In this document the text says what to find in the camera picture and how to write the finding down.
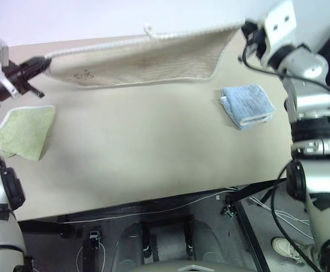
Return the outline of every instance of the green cloth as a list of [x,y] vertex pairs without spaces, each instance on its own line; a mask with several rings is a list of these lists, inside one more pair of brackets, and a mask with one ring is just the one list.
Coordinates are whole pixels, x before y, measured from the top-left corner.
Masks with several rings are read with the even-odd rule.
[[46,134],[53,123],[54,106],[20,107],[10,110],[0,124],[0,152],[38,161]]

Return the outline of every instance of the white shoe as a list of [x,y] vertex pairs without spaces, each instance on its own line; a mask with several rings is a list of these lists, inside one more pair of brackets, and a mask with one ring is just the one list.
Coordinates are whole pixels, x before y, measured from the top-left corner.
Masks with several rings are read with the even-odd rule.
[[290,244],[289,241],[285,238],[274,237],[272,239],[272,247],[274,251],[276,251],[279,255],[295,259],[297,263],[303,262],[303,258],[300,254],[294,249],[294,247]]

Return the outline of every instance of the table surface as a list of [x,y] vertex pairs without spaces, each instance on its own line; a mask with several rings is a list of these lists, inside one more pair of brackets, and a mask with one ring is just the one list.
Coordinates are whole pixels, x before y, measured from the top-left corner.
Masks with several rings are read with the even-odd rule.
[[[10,58],[19,63],[109,40],[16,46]],[[278,78],[238,62],[243,46],[238,32],[207,81],[82,89],[45,75],[33,79],[45,92],[43,99],[28,93],[0,108],[1,122],[14,107],[56,107],[40,161],[6,160],[27,198],[15,212],[17,219],[275,179],[290,159],[286,92]],[[271,122],[240,131],[219,104],[219,94],[222,87],[247,84],[262,86],[277,110]]]

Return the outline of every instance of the white wall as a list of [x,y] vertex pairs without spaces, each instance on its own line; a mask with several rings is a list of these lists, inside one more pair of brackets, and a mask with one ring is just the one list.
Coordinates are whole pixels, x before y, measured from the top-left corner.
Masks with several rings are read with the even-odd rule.
[[[0,0],[9,45],[196,29],[257,19],[279,0]],[[330,0],[294,0],[298,38],[317,48],[330,32]]]

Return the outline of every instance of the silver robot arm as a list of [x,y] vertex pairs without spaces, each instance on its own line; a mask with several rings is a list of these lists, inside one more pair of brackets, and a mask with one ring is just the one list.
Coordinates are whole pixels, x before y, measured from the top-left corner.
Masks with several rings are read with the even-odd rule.
[[[287,191],[304,202],[312,234],[320,250],[320,266],[330,271],[330,88],[325,85],[328,63],[304,45],[296,46],[292,1],[281,3],[259,23],[246,22],[244,64],[278,75],[287,92],[293,160],[286,167]],[[250,66],[256,53],[268,72]]]
[[[0,102],[27,91],[43,94],[28,80],[44,71],[50,60],[38,57],[16,65],[9,61],[8,48],[0,41]],[[0,271],[31,272],[32,258],[27,257],[24,239],[13,213],[25,201],[25,195],[12,168],[0,156]]]

